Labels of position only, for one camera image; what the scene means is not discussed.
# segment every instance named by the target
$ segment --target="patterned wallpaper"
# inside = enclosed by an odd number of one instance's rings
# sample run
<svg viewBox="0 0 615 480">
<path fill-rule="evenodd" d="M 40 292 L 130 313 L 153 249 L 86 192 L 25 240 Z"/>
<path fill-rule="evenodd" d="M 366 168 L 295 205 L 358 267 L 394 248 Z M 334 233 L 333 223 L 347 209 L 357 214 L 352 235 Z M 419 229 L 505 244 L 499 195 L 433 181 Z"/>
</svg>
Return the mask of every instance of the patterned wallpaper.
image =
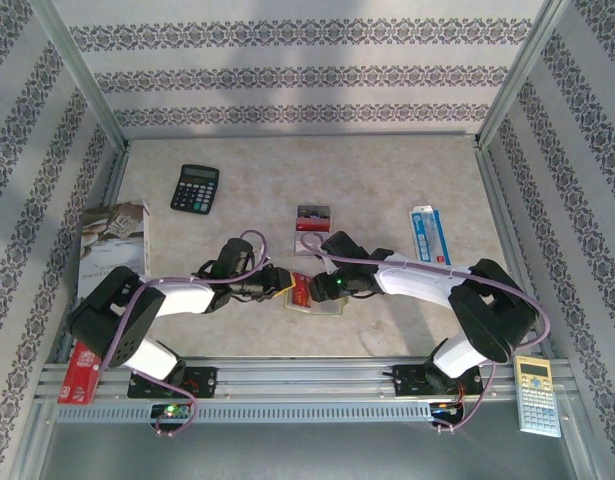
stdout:
<svg viewBox="0 0 615 480">
<path fill-rule="evenodd" d="M 117 157 L 24 0 L 0 0 L 0 478 L 72 296 L 80 212 Z"/>
<path fill-rule="evenodd" d="M 542 0 L 56 0 L 128 138 L 476 132 Z"/>
<path fill-rule="evenodd" d="M 489 153 L 615 478 L 615 0 L 568 6 Z"/>
</svg>

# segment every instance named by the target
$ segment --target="marble surface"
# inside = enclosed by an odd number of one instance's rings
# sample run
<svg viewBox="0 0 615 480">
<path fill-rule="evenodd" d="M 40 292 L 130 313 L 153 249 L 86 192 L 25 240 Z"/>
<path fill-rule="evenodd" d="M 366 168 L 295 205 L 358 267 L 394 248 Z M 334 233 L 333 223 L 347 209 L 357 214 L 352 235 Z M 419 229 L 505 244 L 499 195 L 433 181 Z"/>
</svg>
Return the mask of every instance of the marble surface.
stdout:
<svg viewBox="0 0 615 480">
<path fill-rule="evenodd" d="M 220 169 L 207 216 L 169 208 L 184 163 Z M 119 200 L 149 206 L 153 276 L 188 275 L 228 238 L 263 232 L 272 261 L 315 274 L 293 255 L 296 205 L 331 206 L 334 230 L 366 250 L 415 258 L 408 212 L 440 209 L 454 264 L 504 265 L 471 140 L 465 136 L 267 137 L 134 141 Z M 252 242 L 257 246 L 255 237 Z M 158 319 L 149 335 L 185 356 L 426 356 L 458 331 L 453 312 L 401 296 L 351 300 L 342 316 L 284 308 L 284 299 L 232 302 L 211 315 Z"/>
</svg>

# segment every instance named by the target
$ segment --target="purple cable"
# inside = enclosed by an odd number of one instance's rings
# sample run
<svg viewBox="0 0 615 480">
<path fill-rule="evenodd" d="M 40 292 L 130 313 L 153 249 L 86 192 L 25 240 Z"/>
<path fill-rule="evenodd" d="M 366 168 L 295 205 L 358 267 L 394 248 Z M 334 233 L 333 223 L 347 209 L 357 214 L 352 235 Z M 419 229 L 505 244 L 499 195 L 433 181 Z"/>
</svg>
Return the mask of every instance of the purple cable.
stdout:
<svg viewBox="0 0 615 480">
<path fill-rule="evenodd" d="M 258 263 L 254 265 L 254 267 L 251 270 L 243 273 L 242 275 L 238 275 L 232 278 L 216 279 L 216 280 L 200 279 L 200 278 L 195 278 L 195 277 L 155 278 L 153 280 L 149 280 L 148 282 L 143 283 L 140 287 L 138 287 L 138 290 L 136 290 L 136 292 L 134 292 L 134 294 L 132 295 L 131 299 L 129 300 L 129 303 L 127 304 L 127 307 L 125 308 L 125 311 L 123 312 L 122 317 L 120 318 L 118 328 L 116 329 L 116 335 L 114 335 L 114 338 L 109 344 L 109 347 L 107 349 L 107 354 L 105 355 L 105 358 L 103 358 L 100 368 L 98 369 L 98 371 L 100 372 L 100 375 L 102 376 L 105 370 L 107 370 L 107 367 L 109 367 L 109 363 L 111 362 L 111 359 L 114 356 L 114 352 L 116 351 L 116 348 L 118 348 L 118 344 L 120 343 L 120 338 L 123 336 L 123 332 L 125 331 L 125 327 L 127 326 L 129 315 L 131 314 L 132 310 L 136 306 L 136 302 L 138 302 L 138 298 L 147 288 L 151 287 L 152 285 L 162 285 L 162 284 L 167 284 L 167 283 L 170 283 L 170 284 L 171 283 L 191 283 L 194 285 L 224 285 L 228 283 L 240 282 L 241 280 L 245 280 L 246 278 L 253 275 L 258 270 L 260 270 L 263 266 L 265 266 L 265 263 L 267 262 L 267 252 L 268 252 L 267 239 L 258 230 L 245 230 L 243 233 L 240 234 L 240 238 L 243 238 L 245 235 L 249 233 L 253 233 L 260 237 L 263 243 L 263 250 L 261 252 L 260 260 L 258 261 Z M 153 382 L 163 388 L 167 388 L 174 392 L 181 393 L 182 395 L 185 395 L 191 399 L 193 411 L 189 413 L 189 417 L 184 424 L 182 424 L 176 430 L 172 430 L 171 432 L 168 432 L 168 435 L 170 437 L 174 436 L 176 433 L 180 432 L 181 430 L 184 430 L 194 421 L 196 415 L 198 414 L 198 402 L 196 400 L 196 397 L 194 397 L 191 393 L 187 392 L 186 390 L 182 388 L 178 388 L 173 385 L 169 385 L 168 383 L 161 382 L 160 380 L 157 380 L 147 375 L 146 373 L 142 373 L 139 371 L 136 371 L 135 373 L 149 380 L 150 382 Z"/>
<path fill-rule="evenodd" d="M 307 250 L 309 250 L 314 255 L 325 257 L 335 262 L 356 263 L 360 265 L 378 265 L 378 266 L 399 267 L 399 268 L 414 268 L 418 270 L 424 270 L 427 272 L 438 273 L 441 275 L 445 275 L 447 277 L 453 276 L 453 277 L 464 278 L 466 280 L 472 280 L 474 282 L 478 282 L 483 285 L 488 285 L 490 287 L 497 288 L 498 290 L 502 290 L 503 292 L 511 293 L 512 295 L 520 298 L 521 300 L 524 300 L 525 302 L 529 303 L 532 307 L 534 307 L 536 311 L 540 314 L 541 318 L 543 319 L 544 328 L 543 328 L 543 332 L 539 336 L 537 336 L 536 338 L 528 342 L 521 343 L 516 348 L 524 348 L 524 347 L 531 347 L 531 346 L 537 345 L 543 340 L 545 340 L 545 338 L 547 338 L 547 335 L 549 335 L 549 330 L 551 328 L 551 320 L 549 319 L 549 315 L 547 314 L 545 309 L 540 305 L 540 303 L 538 303 L 536 300 L 531 298 L 529 295 L 527 295 L 522 290 L 519 290 L 514 287 L 510 287 L 509 285 L 505 285 L 504 283 L 500 283 L 495 280 L 490 280 L 488 278 L 479 277 L 478 275 L 457 272 L 455 270 L 452 270 L 451 268 L 447 269 L 447 268 L 442 268 L 442 267 L 434 267 L 433 265 L 424 265 L 418 262 L 417 263 L 388 262 L 384 260 L 363 260 L 359 258 L 346 258 L 346 257 L 337 257 L 336 255 L 329 255 L 328 253 L 322 252 L 321 250 L 317 250 L 307 245 L 307 243 L 305 242 L 305 237 L 307 235 L 315 235 L 318 238 L 320 238 L 321 243 L 323 241 L 323 237 L 319 235 L 318 233 L 307 232 L 300 237 L 300 243 L 303 245 L 303 247 L 305 247 Z"/>
<path fill-rule="evenodd" d="M 489 280 L 488 278 L 479 277 L 478 275 L 457 272 L 451 269 L 445 269 L 441 267 L 434 267 L 433 265 L 423 265 L 421 263 L 408 263 L 408 262 L 388 262 L 388 261 L 383 261 L 383 260 L 362 260 L 359 258 L 346 258 L 346 257 L 338 257 L 336 255 L 329 255 L 328 253 L 325 253 L 321 250 L 318 250 L 316 248 L 313 248 L 307 245 L 307 243 L 305 242 L 305 237 L 307 235 L 315 235 L 316 237 L 320 239 L 321 244 L 323 242 L 322 235 L 315 233 L 315 232 L 307 232 L 300 237 L 300 243 L 303 245 L 303 247 L 305 247 L 307 250 L 309 250 L 314 255 L 328 258 L 335 262 L 355 263 L 359 265 L 377 265 L 377 266 L 389 266 L 389 267 L 399 267 L 399 268 L 415 268 L 418 270 L 425 270 L 428 272 L 438 273 L 441 275 L 455 276 L 459 278 L 464 278 L 466 280 L 472 280 L 474 282 L 482 283 L 483 285 L 489 285 L 490 287 L 494 287 L 504 292 L 511 293 L 512 295 L 515 295 L 516 297 L 520 298 L 521 300 L 524 300 L 525 302 L 529 303 L 532 307 L 534 307 L 536 311 L 542 317 L 543 324 L 544 324 L 543 332 L 539 336 L 537 336 L 536 338 L 528 342 L 521 343 L 520 345 L 518 345 L 517 348 L 531 347 L 533 345 L 537 345 L 540 342 L 542 342 L 545 338 L 547 338 L 547 335 L 549 335 L 549 330 L 551 328 L 551 320 L 549 319 L 549 315 L 547 314 L 545 309 L 542 307 L 542 305 L 540 305 L 540 303 L 538 303 L 536 300 L 531 298 L 529 295 L 527 295 L 522 290 L 510 287 L 509 285 L 505 285 L 504 283 L 496 282 L 494 280 Z M 465 423 L 467 423 L 474 416 L 474 414 L 480 407 L 481 403 L 483 403 L 485 394 L 487 393 L 487 390 L 489 390 L 489 387 L 491 386 L 494 380 L 495 371 L 496 371 L 496 363 L 492 362 L 491 375 L 489 376 L 489 379 L 487 380 L 487 383 L 485 384 L 485 387 L 483 388 L 482 393 L 479 395 L 478 400 L 476 400 L 476 404 L 474 405 L 474 408 L 471 409 L 469 414 L 466 417 L 464 417 L 460 422 L 458 422 L 456 425 L 452 425 L 451 427 L 443 428 L 443 429 L 440 429 L 439 427 L 439 430 L 445 431 L 445 432 L 448 432 L 448 431 L 453 432 L 457 428 L 460 428 L 463 425 L 465 425 Z M 438 423 L 443 423 L 443 424 L 449 423 L 442 419 L 435 419 L 434 421 Z"/>
</svg>

